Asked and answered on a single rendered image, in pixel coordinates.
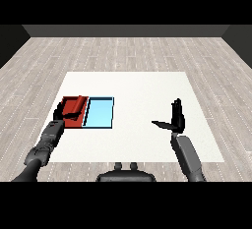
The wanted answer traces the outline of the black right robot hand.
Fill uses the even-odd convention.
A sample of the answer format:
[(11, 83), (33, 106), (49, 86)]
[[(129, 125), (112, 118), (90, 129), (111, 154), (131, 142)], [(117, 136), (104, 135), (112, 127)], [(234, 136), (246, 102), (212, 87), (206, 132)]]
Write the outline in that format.
[(182, 134), (185, 129), (185, 117), (182, 113), (182, 104), (179, 98), (175, 99), (172, 103), (172, 117), (170, 123), (153, 121), (153, 124), (162, 129), (171, 130), (173, 133)]

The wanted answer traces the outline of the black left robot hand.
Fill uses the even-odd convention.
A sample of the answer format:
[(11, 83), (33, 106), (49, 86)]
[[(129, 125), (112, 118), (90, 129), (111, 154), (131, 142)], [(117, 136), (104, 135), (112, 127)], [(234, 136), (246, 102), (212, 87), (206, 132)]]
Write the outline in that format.
[(54, 120), (63, 120), (63, 119), (77, 120), (80, 114), (81, 112), (63, 114), (63, 105), (61, 102), (59, 102), (57, 105), (57, 108), (53, 112), (53, 119)]

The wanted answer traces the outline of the red open box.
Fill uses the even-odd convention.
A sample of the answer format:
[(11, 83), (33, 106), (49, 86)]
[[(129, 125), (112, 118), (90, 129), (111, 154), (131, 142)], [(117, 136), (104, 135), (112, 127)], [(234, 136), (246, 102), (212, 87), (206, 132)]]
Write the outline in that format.
[[(78, 96), (64, 96), (62, 98), (61, 103), (63, 105), (63, 114), (73, 113), (72, 109), (73, 109), (73, 106), (74, 106), (77, 98), (78, 98)], [(85, 113), (86, 113), (88, 100), (86, 101), (86, 103), (83, 107), (83, 110), (77, 120), (63, 119), (63, 121), (65, 122), (66, 129), (82, 129), (83, 128), (83, 123), (84, 123), (84, 119), (85, 119)]]

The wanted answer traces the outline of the red can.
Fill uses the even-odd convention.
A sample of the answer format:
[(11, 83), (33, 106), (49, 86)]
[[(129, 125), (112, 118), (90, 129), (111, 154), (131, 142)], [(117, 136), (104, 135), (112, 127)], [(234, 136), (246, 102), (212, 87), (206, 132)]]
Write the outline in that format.
[(86, 96), (79, 95), (73, 106), (72, 112), (74, 114), (81, 113), (87, 100), (88, 98)]

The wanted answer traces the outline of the light blue open box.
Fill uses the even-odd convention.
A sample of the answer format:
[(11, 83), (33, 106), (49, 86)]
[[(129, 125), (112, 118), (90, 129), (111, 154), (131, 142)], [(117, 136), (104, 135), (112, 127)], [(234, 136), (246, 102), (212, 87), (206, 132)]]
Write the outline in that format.
[(84, 129), (111, 129), (113, 122), (114, 98), (92, 96), (89, 98), (82, 127)]

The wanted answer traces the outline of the dark grey robot body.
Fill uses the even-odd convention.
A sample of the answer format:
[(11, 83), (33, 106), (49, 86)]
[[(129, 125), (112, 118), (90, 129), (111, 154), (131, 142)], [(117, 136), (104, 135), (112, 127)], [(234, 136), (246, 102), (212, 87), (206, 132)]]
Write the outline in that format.
[(122, 163), (116, 162), (114, 169), (102, 174), (96, 178), (97, 182), (155, 182), (156, 178), (151, 173), (146, 173), (138, 169), (136, 162), (130, 163), (129, 170), (122, 169)]

